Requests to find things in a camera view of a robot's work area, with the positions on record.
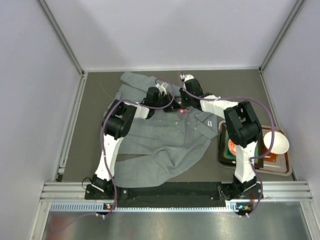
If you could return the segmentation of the grey button-up shirt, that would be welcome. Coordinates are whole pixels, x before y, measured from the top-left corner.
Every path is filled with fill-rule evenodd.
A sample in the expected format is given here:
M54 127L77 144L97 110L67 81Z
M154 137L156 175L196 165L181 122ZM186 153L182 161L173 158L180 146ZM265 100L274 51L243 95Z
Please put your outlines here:
M120 144L114 180L121 188L157 187L197 164L218 136L217 116L188 108L134 119Z

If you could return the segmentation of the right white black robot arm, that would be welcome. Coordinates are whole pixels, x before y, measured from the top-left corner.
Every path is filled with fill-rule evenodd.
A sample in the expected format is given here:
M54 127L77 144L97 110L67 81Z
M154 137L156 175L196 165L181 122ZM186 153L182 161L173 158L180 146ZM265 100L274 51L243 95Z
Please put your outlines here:
M262 134L262 126L251 103L246 100L223 100L213 94L204 93L199 81L191 74L181 73L179 78L182 105L224 119L228 137L235 144L236 167L233 181L218 186L220 197L232 200L249 194L257 184L253 157Z

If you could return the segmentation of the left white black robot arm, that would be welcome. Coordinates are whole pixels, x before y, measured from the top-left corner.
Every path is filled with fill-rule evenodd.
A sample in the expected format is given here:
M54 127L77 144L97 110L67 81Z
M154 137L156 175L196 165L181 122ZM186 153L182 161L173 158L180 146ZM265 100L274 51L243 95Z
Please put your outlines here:
M90 183L85 188L86 200L107 200L116 197L115 163L120 145L129 133L134 119L148 120L156 110L177 111L181 105L164 87L149 87L141 102L114 100L101 126L101 157Z

